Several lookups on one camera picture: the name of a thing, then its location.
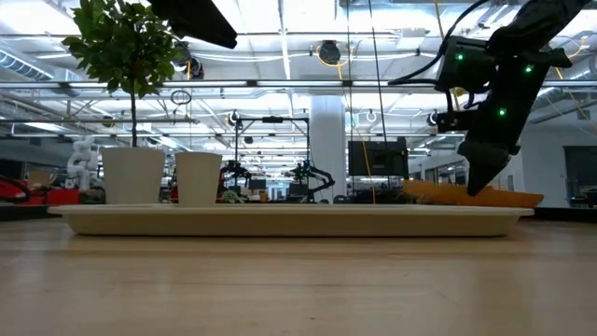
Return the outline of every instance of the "ceiling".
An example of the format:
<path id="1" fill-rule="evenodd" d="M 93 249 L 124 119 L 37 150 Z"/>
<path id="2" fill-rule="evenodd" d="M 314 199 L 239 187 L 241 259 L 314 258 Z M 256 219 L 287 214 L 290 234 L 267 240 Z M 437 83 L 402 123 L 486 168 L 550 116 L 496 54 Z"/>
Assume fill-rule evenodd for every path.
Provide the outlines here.
<path id="1" fill-rule="evenodd" d="M 223 49 L 199 40 L 186 38 L 193 54 L 201 60 L 205 69 L 205 80 L 382 80 L 405 75 L 428 63 L 437 52 L 441 33 L 437 24 L 436 8 L 433 1 L 412 1 L 395 4 L 391 0 L 372 0 L 372 16 L 368 2 L 353 0 L 347 10 L 347 0 L 215 0 L 217 7 L 239 33 L 238 46 L 234 50 Z M 442 2 L 438 6 L 439 17 L 444 30 L 470 5 L 464 0 Z M 0 50 L 33 66 L 43 73 L 51 74 L 52 80 L 85 80 L 83 72 L 76 71 L 76 60 L 61 45 L 68 35 L 77 35 L 78 29 L 71 19 L 71 7 L 77 7 L 74 0 L 0 0 Z M 490 5 L 472 12 L 459 24 L 455 31 L 466 35 L 487 39 L 500 26 L 508 24 L 520 6 Z M 374 40 L 371 26 L 375 28 Z M 562 71 L 565 79 L 594 79 L 597 74 L 590 71 L 590 63 L 597 37 L 597 11 L 592 4 L 578 15 L 550 45 L 562 47 L 566 53 L 574 55 L 575 66 Z M 348 61 L 349 46 L 352 48 L 351 61 L 343 67 L 325 66 L 313 52 L 323 40 L 335 40 L 344 61 Z M 436 68 L 425 76 L 434 77 Z M 176 79 L 185 80 L 183 74 Z M 548 79 L 558 79 L 550 72 Z M 13 70 L 0 67 L 0 81 L 31 81 Z M 228 125 L 228 117 L 235 111 L 242 118 L 264 116 L 303 117 L 316 111 L 311 110 L 311 97 L 315 94 L 345 94 L 346 111 L 353 112 L 357 130 L 361 133 L 380 133 L 380 112 L 385 115 L 385 127 L 389 133 L 434 133 L 427 126 L 426 117 L 434 110 L 445 109 L 445 96 L 428 88 L 384 89 L 382 98 L 375 86 L 355 90 L 351 97 L 340 89 L 322 90 L 317 88 L 196 88 L 183 89 L 192 95 L 189 105 L 178 107 L 170 97 L 178 89 L 164 89 L 160 97 L 148 97 L 139 102 L 139 118 L 156 119 L 145 123 L 148 133 L 185 133 L 192 136 L 173 136 L 180 146 L 176 150 L 220 150 L 230 153 L 232 138 L 216 138 L 215 134 L 233 133 Z M 130 102 L 123 92 L 110 97 L 101 89 L 77 90 L 76 96 L 64 91 L 53 90 L 4 90 L 22 102 L 18 106 L 7 103 L 0 110 L 6 119 L 27 118 L 77 118 L 101 119 L 113 116 L 116 119 L 129 119 Z M 537 109 L 530 119 L 540 119 L 553 114 L 551 105 L 545 99 L 566 111 L 576 106 L 567 92 L 560 90 L 542 91 L 537 100 Z M 575 96 L 583 104 L 592 101 L 590 94 L 580 92 Z M 459 104 L 465 102 L 460 97 Z M 587 107 L 590 113 L 593 105 Z M 530 127 L 558 127 L 575 124 L 583 126 L 583 121 L 567 118 L 552 118 L 546 122 L 533 123 Z M 188 116 L 194 122 L 184 122 Z M 102 124 L 81 123 L 67 125 L 71 130 L 83 133 L 127 133 L 130 124 L 121 123 L 113 128 Z M 21 132 L 45 132 L 21 125 Z M 295 133 L 293 137 L 260 138 L 242 147 L 293 148 L 305 147 L 305 139 L 296 125 L 254 124 L 247 133 Z M 411 137 L 411 146 L 419 147 L 428 138 Z M 434 146 L 453 148 L 456 137 L 436 141 Z"/>

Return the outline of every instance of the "potted plant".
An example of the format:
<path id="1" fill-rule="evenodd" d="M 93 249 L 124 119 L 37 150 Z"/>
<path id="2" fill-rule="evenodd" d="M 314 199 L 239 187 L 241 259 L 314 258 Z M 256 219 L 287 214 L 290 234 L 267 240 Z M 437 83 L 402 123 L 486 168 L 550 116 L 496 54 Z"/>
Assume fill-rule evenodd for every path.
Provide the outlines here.
<path id="1" fill-rule="evenodd" d="M 176 58 L 174 37 L 151 7 L 123 0 L 81 0 L 74 8 L 81 37 L 62 42 L 86 69 L 89 78 L 107 83 L 112 93 L 131 96 L 132 147 L 111 147 L 103 152 L 108 203 L 156 203 L 165 163 L 163 151 L 137 147 L 136 97 L 159 94 L 158 87 L 172 79 Z"/>

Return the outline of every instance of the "wooden table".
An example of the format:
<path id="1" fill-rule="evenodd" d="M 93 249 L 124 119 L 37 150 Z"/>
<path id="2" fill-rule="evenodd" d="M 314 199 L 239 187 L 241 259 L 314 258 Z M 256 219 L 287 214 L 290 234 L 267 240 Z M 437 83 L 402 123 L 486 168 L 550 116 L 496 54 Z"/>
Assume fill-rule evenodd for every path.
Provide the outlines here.
<path id="1" fill-rule="evenodd" d="M 0 223 L 0 335 L 597 335 L 597 226 L 488 239 L 73 235 Z"/>

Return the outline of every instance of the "white cup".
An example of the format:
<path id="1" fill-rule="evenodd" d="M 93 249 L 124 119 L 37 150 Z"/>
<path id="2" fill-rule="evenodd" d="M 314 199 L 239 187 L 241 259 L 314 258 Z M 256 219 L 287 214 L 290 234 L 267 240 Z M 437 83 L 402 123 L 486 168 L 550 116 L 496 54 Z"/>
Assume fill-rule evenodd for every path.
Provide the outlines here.
<path id="1" fill-rule="evenodd" d="M 214 153 L 176 153 L 178 204 L 204 207 L 215 204 L 222 156 Z"/>

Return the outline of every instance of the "white pillar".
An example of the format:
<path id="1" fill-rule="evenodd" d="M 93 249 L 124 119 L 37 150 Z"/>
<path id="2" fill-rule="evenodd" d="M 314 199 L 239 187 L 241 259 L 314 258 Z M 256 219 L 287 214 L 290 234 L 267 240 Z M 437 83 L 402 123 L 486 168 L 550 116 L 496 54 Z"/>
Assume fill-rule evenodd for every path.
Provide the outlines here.
<path id="1" fill-rule="evenodd" d="M 342 96 L 313 96 L 311 98 L 311 157 L 312 165 L 330 173 L 336 185 L 315 193 L 315 201 L 334 203 L 337 195 L 346 195 L 346 138 L 344 135 L 344 102 Z M 317 187 L 310 179 L 309 187 Z"/>

